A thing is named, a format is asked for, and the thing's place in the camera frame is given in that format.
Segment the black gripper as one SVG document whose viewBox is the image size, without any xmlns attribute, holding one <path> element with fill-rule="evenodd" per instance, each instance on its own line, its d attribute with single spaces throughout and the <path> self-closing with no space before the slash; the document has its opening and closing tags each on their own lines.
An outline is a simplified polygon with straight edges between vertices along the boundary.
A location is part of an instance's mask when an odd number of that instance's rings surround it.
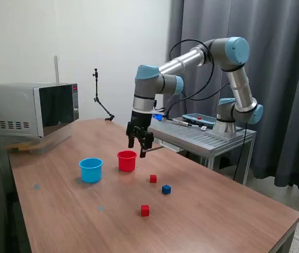
<svg viewBox="0 0 299 253">
<path fill-rule="evenodd" d="M 134 147 L 135 129 L 145 131 L 139 139 L 141 145 L 140 158 L 146 156 L 146 151 L 152 148 L 154 141 L 153 133 L 147 132 L 148 127 L 151 125 L 151 119 L 151 114 L 132 111 L 131 121 L 127 124 L 126 135 L 128 137 L 128 148 Z"/>
</svg>

